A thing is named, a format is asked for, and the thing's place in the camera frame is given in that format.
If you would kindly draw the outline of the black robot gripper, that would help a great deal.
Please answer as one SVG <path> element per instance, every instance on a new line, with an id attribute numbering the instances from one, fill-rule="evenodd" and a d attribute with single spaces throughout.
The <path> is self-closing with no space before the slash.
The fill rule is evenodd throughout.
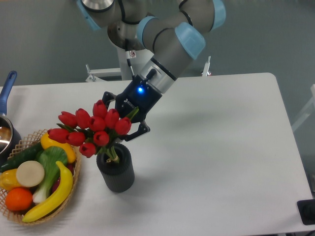
<path id="1" fill-rule="evenodd" d="M 148 132 L 150 127 L 145 122 L 145 118 L 150 109 L 159 101 L 162 94 L 148 84 L 148 81 L 156 75 L 157 71 L 151 69 L 145 79 L 139 75 L 130 82 L 126 89 L 115 95 L 111 92 L 105 91 L 102 97 L 102 102 L 107 109 L 115 108 L 120 118 L 126 117 L 134 108 L 138 107 L 139 111 L 131 119 L 132 123 L 139 122 L 138 130 L 131 133 L 119 136 L 120 142 L 129 142 Z"/>

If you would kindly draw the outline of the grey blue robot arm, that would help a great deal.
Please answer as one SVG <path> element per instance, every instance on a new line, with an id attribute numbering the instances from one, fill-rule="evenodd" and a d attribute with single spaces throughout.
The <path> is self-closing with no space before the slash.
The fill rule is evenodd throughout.
<path id="1" fill-rule="evenodd" d="M 103 102 L 115 102 L 120 117 L 135 107 L 132 122 L 138 130 L 119 135 L 130 141 L 149 132 L 145 118 L 149 110 L 172 86 L 188 65 L 196 60 L 206 42 L 203 34 L 222 26 L 226 10 L 220 0 L 181 0 L 179 11 L 164 20 L 149 14 L 145 0 L 79 0 L 77 6 L 95 30 L 107 28 L 108 37 L 127 54 L 149 51 L 152 57 L 138 71 L 131 71 L 130 84 L 118 94 L 106 92 Z"/>

